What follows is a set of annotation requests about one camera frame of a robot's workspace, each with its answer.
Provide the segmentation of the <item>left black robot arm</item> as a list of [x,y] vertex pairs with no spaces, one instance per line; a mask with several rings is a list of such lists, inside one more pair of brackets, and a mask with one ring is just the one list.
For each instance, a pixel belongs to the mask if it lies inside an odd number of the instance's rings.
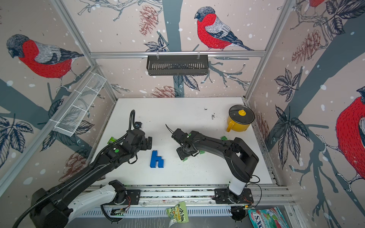
[[31,206],[15,221],[17,228],[29,216],[37,228],[64,228],[75,210],[71,202],[91,184],[107,173],[117,169],[130,159],[137,157],[139,151],[152,148],[152,137],[142,130],[133,129],[104,147],[95,160],[67,181],[49,190],[40,188],[31,197]]

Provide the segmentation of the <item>long green lego brick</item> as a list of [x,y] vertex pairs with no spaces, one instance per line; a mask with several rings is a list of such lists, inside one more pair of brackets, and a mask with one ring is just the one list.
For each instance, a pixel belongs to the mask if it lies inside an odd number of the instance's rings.
[[196,157],[199,154],[205,154],[205,151],[199,151],[199,152],[196,152],[195,154],[189,155],[189,156],[185,157],[182,161],[185,162],[185,161],[188,160],[188,158],[190,158],[190,157]]

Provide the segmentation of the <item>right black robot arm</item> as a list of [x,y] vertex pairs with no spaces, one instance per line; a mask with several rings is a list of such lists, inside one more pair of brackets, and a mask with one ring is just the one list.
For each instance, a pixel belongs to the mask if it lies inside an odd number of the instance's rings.
[[180,145],[176,151],[181,160],[190,156],[195,157],[201,151],[223,158],[233,175],[228,189],[236,196],[242,194],[259,163],[255,152],[237,137],[234,140],[221,140],[197,131],[185,133],[178,128],[172,133],[172,138]]

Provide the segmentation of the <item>long blue lego brick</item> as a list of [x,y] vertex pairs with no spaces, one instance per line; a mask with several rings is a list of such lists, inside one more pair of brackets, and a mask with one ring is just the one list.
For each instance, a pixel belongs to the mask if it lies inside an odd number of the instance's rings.
[[158,151],[152,151],[151,160],[150,160],[151,168],[164,168],[164,159],[158,155]]

